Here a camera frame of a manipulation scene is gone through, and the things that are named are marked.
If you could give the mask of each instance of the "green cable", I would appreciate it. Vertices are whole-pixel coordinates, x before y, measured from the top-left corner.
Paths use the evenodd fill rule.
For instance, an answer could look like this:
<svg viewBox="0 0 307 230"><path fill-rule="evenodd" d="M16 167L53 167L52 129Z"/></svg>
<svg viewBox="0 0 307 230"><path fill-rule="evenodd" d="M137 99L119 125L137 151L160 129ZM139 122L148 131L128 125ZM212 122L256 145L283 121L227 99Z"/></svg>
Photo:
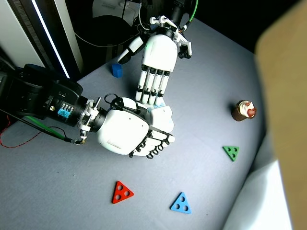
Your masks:
<svg viewBox="0 0 307 230"><path fill-rule="evenodd" d="M194 8L194 12L193 12L193 14L192 14L192 16L191 16L191 18L190 18L189 22L191 22L191 21L193 20L193 18L194 18L194 15L195 15L196 10L197 10L197 4L198 4L198 0L196 0L196 4L195 4L195 8Z"/></svg>
<svg viewBox="0 0 307 230"><path fill-rule="evenodd" d="M62 136L60 133L54 131L53 129L47 127L46 125L44 125L43 123L41 123L40 121L36 120L34 117L32 116L25 116L26 118L28 118L29 120L31 120L32 122L34 122L35 124L37 124L38 126L42 127L43 129L47 130L50 133L53 133L54 135L56 135L58 138L64 140L65 137Z"/></svg>

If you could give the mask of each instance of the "whipped cream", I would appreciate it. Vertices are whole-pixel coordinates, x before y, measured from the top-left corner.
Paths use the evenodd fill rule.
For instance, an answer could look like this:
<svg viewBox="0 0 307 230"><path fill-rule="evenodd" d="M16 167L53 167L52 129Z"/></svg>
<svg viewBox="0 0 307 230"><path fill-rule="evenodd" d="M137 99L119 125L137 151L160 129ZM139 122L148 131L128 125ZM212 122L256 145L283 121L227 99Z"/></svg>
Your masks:
<svg viewBox="0 0 307 230"><path fill-rule="evenodd" d="M250 102L250 101L242 101L240 104L239 104L239 111L240 113L243 115L243 116L246 116L247 118L252 118L254 117L255 115L253 116L249 116L248 115L248 111L249 110L253 110L255 107L253 105L253 102Z"/></svg>

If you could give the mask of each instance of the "blue triangle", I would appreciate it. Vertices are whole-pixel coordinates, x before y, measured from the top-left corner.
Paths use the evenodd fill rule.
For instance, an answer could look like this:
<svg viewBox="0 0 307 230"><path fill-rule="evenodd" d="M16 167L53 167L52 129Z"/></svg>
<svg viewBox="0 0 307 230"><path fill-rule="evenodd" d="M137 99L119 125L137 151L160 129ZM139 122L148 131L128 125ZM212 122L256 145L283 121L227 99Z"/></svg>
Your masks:
<svg viewBox="0 0 307 230"><path fill-rule="evenodd" d="M183 192L179 194L175 202L172 204L171 210L177 211L177 212L183 212L187 214L191 213L191 209L188 204L188 200L186 198L186 195Z"/></svg>

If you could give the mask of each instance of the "green triangle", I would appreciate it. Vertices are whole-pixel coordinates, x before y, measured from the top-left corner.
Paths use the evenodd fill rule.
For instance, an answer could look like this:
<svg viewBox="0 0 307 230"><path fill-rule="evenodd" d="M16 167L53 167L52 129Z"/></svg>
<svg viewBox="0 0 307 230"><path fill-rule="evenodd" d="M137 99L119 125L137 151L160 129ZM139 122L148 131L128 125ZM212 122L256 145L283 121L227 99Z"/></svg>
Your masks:
<svg viewBox="0 0 307 230"><path fill-rule="evenodd" d="M238 152L239 152L239 147L237 147L237 146L223 146L223 149L232 161L236 160L236 156L238 155Z"/></svg>

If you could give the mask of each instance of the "red triangle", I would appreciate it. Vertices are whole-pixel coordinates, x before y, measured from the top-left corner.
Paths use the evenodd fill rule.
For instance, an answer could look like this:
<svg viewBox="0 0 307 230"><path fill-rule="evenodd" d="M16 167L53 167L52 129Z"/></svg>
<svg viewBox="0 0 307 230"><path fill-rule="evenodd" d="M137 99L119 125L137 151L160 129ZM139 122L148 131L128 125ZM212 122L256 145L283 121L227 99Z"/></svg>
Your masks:
<svg viewBox="0 0 307 230"><path fill-rule="evenodd" d="M132 197L133 195L134 193L130 189L128 189L122 182L117 181L112 203L116 204L120 201Z"/></svg>

